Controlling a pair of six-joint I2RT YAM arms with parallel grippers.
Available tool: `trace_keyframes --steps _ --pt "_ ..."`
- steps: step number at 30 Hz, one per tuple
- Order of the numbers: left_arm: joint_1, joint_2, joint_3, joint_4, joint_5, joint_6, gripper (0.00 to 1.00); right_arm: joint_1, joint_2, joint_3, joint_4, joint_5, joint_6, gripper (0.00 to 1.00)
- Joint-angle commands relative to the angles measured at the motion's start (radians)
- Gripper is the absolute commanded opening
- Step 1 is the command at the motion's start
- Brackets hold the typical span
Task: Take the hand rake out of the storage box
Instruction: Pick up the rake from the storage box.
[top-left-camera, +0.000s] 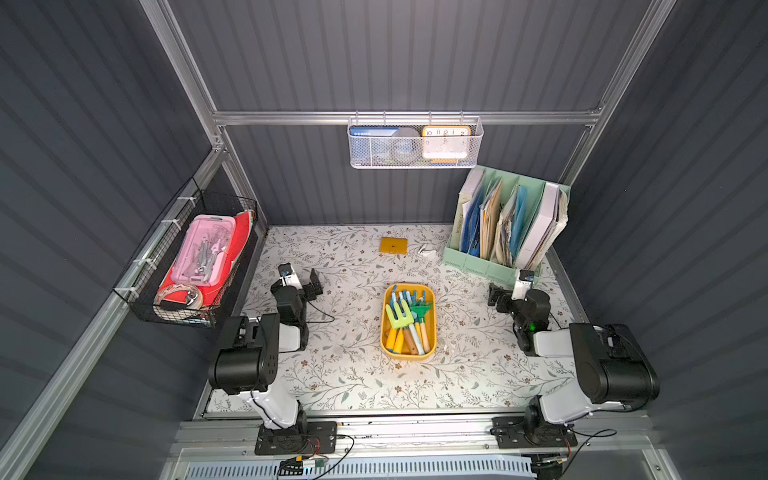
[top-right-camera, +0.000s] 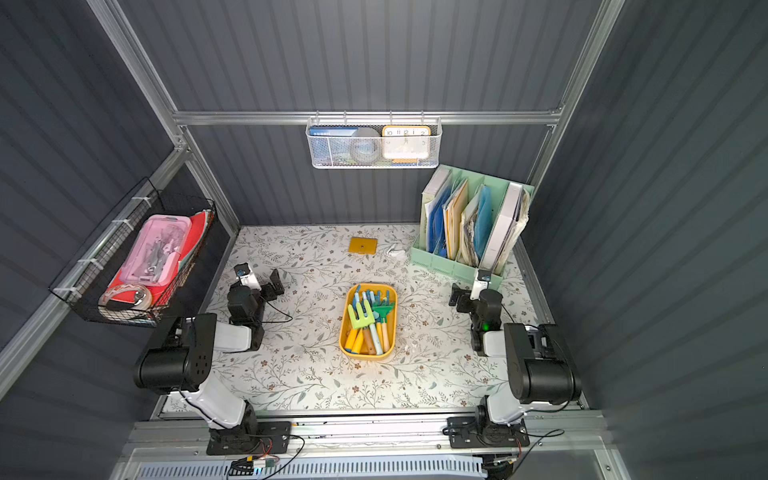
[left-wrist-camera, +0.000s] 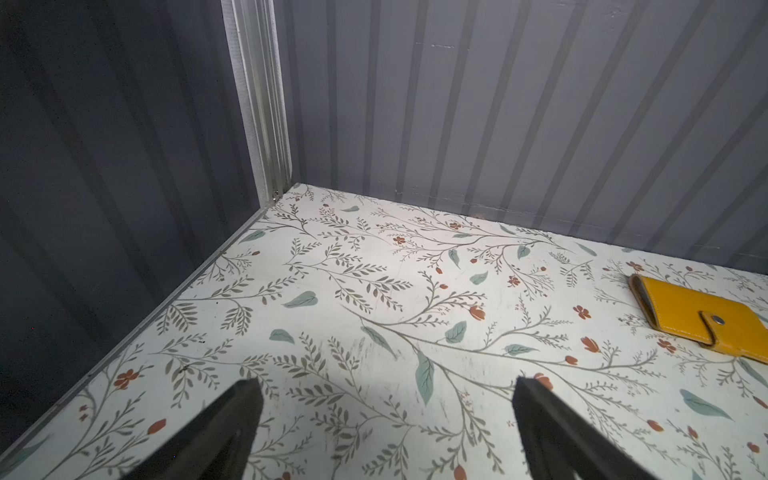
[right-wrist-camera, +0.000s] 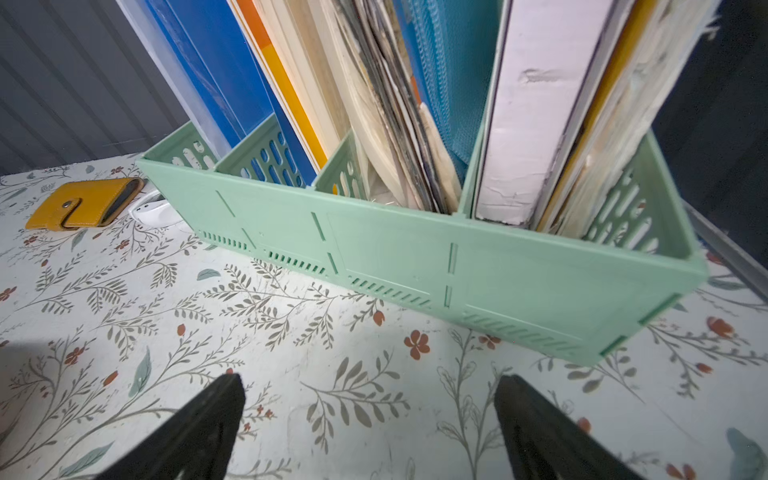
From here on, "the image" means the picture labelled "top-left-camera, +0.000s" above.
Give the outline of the dark green hand rake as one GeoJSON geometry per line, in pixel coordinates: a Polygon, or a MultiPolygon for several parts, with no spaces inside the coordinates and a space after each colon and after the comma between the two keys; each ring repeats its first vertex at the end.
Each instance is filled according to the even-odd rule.
{"type": "Polygon", "coordinates": [[[423,305],[412,305],[411,312],[415,322],[419,325],[420,339],[423,349],[426,353],[431,351],[431,344],[428,337],[428,329],[426,327],[426,314],[431,309],[431,304],[426,303],[423,305]]]}

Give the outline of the light blue hand rake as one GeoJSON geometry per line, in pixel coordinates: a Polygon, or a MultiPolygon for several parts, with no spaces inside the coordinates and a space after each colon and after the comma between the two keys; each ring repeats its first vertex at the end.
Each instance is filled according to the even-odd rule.
{"type": "Polygon", "coordinates": [[[398,318],[400,319],[401,327],[410,332],[416,351],[419,355],[424,355],[425,351],[415,326],[414,317],[407,300],[402,296],[402,294],[399,294],[399,299],[396,303],[396,311],[398,312],[398,318]]]}

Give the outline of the light green hand rake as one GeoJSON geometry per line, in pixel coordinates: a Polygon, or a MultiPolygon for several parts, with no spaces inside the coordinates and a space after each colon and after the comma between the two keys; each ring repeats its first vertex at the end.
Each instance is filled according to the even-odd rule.
{"type": "Polygon", "coordinates": [[[394,301],[384,307],[389,330],[385,337],[385,349],[396,355],[420,355],[423,348],[415,328],[415,321],[407,304],[394,301]]]}

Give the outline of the blue fork yellow handle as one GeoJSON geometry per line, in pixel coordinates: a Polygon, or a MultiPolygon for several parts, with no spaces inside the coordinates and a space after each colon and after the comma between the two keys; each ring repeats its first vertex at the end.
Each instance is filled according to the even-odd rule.
{"type": "Polygon", "coordinates": [[[390,292],[389,303],[385,306],[386,319],[389,322],[389,333],[386,341],[386,349],[390,353],[402,352],[404,338],[400,331],[401,311],[397,303],[396,286],[390,292]]]}

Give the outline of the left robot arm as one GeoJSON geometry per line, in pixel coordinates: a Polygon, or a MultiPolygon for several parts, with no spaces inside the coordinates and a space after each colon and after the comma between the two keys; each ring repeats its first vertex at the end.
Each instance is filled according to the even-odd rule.
{"type": "Polygon", "coordinates": [[[279,265],[278,272],[279,279],[270,287],[277,310],[258,318],[240,315],[224,320],[208,381],[212,388],[254,406],[265,429],[301,435],[307,431],[306,414],[278,380],[279,356],[306,349],[307,306],[323,293],[323,287],[314,269],[306,283],[289,263],[279,265]]]}

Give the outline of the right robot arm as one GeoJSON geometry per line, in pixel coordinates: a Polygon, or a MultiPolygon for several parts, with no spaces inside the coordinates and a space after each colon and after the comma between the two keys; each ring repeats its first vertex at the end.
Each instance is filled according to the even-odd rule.
{"type": "Polygon", "coordinates": [[[594,412],[642,410],[660,393],[658,376],[629,327],[573,323],[549,328],[550,296],[532,287],[524,270],[511,289],[489,285],[487,304],[513,320],[519,349],[528,357],[572,360],[575,378],[526,407],[522,425],[564,427],[594,412]]]}

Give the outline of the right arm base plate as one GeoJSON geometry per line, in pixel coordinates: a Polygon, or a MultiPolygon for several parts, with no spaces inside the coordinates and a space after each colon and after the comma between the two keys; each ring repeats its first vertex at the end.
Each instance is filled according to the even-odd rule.
{"type": "Polygon", "coordinates": [[[520,415],[494,417],[489,433],[500,449],[567,448],[578,445],[576,435],[565,426],[535,423],[520,415]]]}

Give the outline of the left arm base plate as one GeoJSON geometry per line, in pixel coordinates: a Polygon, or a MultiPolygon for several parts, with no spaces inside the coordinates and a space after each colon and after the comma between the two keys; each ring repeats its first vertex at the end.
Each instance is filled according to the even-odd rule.
{"type": "Polygon", "coordinates": [[[338,425],[333,421],[310,421],[287,429],[261,426],[254,447],[257,456],[318,455],[335,452],[338,425]]]}

